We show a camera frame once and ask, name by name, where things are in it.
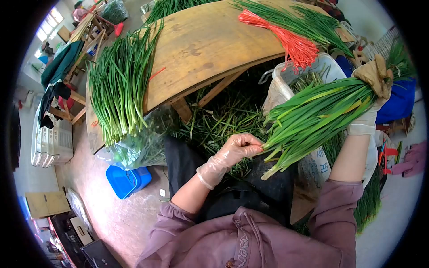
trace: bunch of green onions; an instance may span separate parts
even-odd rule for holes
[[[312,82],[314,83],[313,86],[321,85],[323,84],[321,76],[323,76],[326,71],[329,71],[329,69],[330,66],[328,68],[323,68],[320,72],[311,72],[301,75],[293,80],[289,87],[294,94],[297,94],[308,87]],[[340,153],[341,147],[344,144],[344,140],[345,134],[343,131],[340,131],[331,139],[322,144],[323,151],[325,152],[326,159],[328,160],[329,166],[331,168],[334,165],[338,154]]]
[[[358,235],[362,234],[364,228],[376,218],[381,208],[380,192],[380,170],[376,168],[354,209]]]
[[[103,141],[110,146],[127,134],[136,136],[147,127],[143,119],[143,97],[152,72],[157,37],[164,27],[142,27],[116,39],[104,48],[90,65],[91,105],[103,130]],[[139,38],[140,31],[145,33]]]
[[[308,87],[312,82],[313,86],[318,86],[323,84],[322,78],[318,72],[311,72],[305,75],[301,75],[289,85],[290,89],[294,94],[301,92],[303,89]]]
[[[390,48],[386,66],[392,70],[394,81],[409,80],[416,75],[416,70],[401,39],[398,39]]]
[[[340,22],[337,19],[331,16],[326,16],[315,10],[307,9],[303,6],[292,6],[292,8],[302,15],[305,23],[309,27],[312,27],[323,35],[334,48],[341,50],[347,56],[354,57],[353,53],[346,44],[344,44],[338,33],[335,31],[335,29],[340,27]]]
[[[216,1],[218,0],[159,0],[155,2],[145,23],[151,24],[160,18],[164,18],[181,10]]]
[[[335,18],[302,6],[292,6],[302,17],[298,17],[282,7],[277,9],[250,0],[234,0],[233,6],[239,10],[247,9],[270,23],[304,36],[325,48],[332,45],[353,57],[348,47],[335,32],[335,28],[340,27]]]
[[[270,137],[263,145],[272,153],[271,161],[282,152],[277,163],[261,179],[266,180],[277,171],[320,147],[376,101],[371,87],[357,78],[344,78],[314,87],[311,83],[284,104],[274,107],[265,124],[273,122]]]

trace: green cloth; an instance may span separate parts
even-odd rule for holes
[[[75,64],[84,43],[82,40],[71,43],[46,67],[41,77],[45,91],[49,84],[63,80],[66,77],[73,64]]]

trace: right hand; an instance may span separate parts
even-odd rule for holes
[[[366,113],[347,127],[347,133],[349,135],[372,135],[375,133],[377,112],[392,94],[393,72],[390,69],[386,70],[386,61],[382,56],[376,54],[374,60],[354,70],[352,76],[368,83],[377,94],[378,99]]]
[[[253,157],[262,153],[262,142],[250,133],[234,134],[229,137],[222,148],[210,159],[196,169],[199,180],[210,190],[218,185],[225,173],[244,157]]]

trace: purple sleeve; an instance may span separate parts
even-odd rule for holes
[[[142,260],[152,255],[182,231],[195,225],[194,216],[171,202],[162,204],[157,215],[158,220],[149,232],[149,240],[139,259]]]
[[[356,266],[356,220],[353,211],[363,194],[361,182],[328,180],[308,221],[311,236],[341,250],[342,267]]]

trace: cabinet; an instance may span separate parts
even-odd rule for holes
[[[34,219],[70,211],[66,195],[61,191],[25,193],[25,198]]]

